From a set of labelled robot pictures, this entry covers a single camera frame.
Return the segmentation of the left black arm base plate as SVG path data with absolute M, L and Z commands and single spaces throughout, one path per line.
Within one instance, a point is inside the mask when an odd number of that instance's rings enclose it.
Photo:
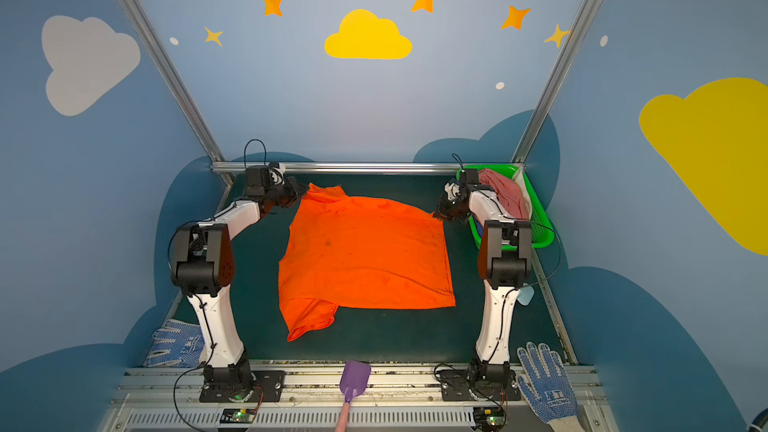
M 256 404 L 277 403 L 281 400 L 286 372 L 283 370 L 257 370 L 251 373 L 251 386 L 205 383 L 201 403 Z

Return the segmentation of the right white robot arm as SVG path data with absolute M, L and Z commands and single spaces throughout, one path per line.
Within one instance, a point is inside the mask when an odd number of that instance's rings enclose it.
M 509 336 L 515 303 L 530 271 L 532 228 L 515 218 L 487 186 L 444 186 L 433 216 L 443 221 L 474 219 L 482 228 L 478 274 L 484 285 L 484 309 L 475 352 L 483 365 L 510 359 Z

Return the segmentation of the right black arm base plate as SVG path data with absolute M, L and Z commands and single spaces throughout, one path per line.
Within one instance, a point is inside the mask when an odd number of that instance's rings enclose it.
M 494 401 L 499 404 L 522 399 L 516 374 L 508 363 L 489 365 L 472 362 L 467 367 L 439 363 L 433 368 L 442 399 L 448 401 Z

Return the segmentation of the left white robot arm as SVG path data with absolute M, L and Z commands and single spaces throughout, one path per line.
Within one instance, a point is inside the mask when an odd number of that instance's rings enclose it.
M 232 239 L 258 223 L 274 207 L 288 208 L 308 187 L 293 177 L 266 186 L 248 186 L 246 194 L 211 218 L 178 227 L 168 250 L 172 283 L 196 308 L 202 329 L 206 368 L 226 369 L 245 360 L 230 300 L 235 276 Z

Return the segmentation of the orange t shirt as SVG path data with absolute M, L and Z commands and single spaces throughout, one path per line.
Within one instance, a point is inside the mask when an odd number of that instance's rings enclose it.
M 390 199 L 310 185 L 278 272 L 290 342 L 330 327 L 340 308 L 455 306 L 442 221 Z

